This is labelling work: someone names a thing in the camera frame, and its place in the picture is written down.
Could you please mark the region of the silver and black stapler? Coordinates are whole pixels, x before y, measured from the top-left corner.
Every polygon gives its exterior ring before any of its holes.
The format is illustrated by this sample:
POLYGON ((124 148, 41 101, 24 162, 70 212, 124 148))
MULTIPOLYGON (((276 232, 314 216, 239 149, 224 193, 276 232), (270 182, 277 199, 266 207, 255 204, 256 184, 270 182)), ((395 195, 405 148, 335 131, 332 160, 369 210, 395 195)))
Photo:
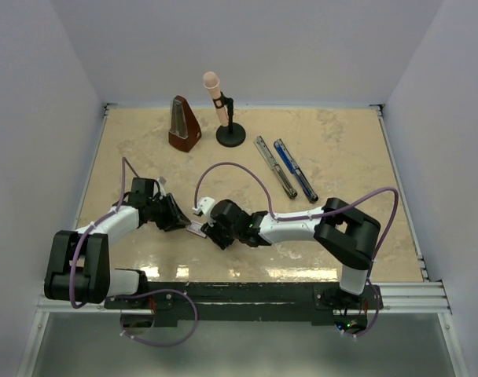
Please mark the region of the silver and black stapler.
POLYGON ((297 197, 297 191, 294 189, 292 184, 289 182, 285 172, 281 168, 278 161, 275 159, 274 155, 271 153, 270 149, 267 147, 266 142, 261 136, 258 136, 254 140, 255 146, 257 147, 260 155, 266 161, 266 164, 273 171, 275 177, 279 181, 281 187, 283 188, 285 194, 290 199, 295 199, 297 197))

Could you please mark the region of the blue and black stapler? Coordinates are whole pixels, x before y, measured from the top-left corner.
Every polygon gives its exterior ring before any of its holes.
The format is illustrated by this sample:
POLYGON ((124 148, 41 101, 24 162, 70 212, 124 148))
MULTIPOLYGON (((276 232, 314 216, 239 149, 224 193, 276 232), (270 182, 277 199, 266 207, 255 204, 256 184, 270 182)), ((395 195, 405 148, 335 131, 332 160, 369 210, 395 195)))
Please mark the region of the blue and black stapler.
POLYGON ((303 193, 307 197, 309 202, 316 203, 318 201, 318 194, 307 180, 307 177, 301 170, 298 162, 295 161, 295 159, 292 157, 291 153, 286 148, 285 143, 281 138, 277 139, 274 142, 274 148, 289 169, 289 172, 293 174, 296 180, 299 182, 300 186, 303 189, 303 193))

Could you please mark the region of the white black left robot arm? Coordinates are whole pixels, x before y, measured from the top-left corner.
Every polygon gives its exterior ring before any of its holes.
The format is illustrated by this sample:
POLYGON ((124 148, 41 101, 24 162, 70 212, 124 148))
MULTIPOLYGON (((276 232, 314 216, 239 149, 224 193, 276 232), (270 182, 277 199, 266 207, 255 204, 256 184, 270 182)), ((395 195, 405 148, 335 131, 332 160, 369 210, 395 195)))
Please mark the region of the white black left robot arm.
POLYGON ((133 308, 145 306, 150 289, 142 284, 142 272, 111 268, 109 248, 149 222, 164 232, 190 224, 164 183, 162 178, 133 178, 131 190, 99 220, 57 232, 44 280, 45 297, 80 306, 122 296, 133 308))

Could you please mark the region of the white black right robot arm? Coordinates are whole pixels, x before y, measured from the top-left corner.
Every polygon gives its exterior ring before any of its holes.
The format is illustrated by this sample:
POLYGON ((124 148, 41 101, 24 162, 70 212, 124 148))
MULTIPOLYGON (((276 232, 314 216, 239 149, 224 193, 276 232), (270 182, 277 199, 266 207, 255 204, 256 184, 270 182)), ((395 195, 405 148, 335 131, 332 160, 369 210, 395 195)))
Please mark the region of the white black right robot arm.
POLYGON ((314 241, 342 264, 337 297, 354 309, 366 298, 365 286, 371 270, 381 224, 368 214, 330 198, 323 207, 306 212, 248 214, 234 201, 199 199, 194 214, 206 217, 201 231, 221 249, 234 241, 249 247, 271 246, 288 241, 314 241))

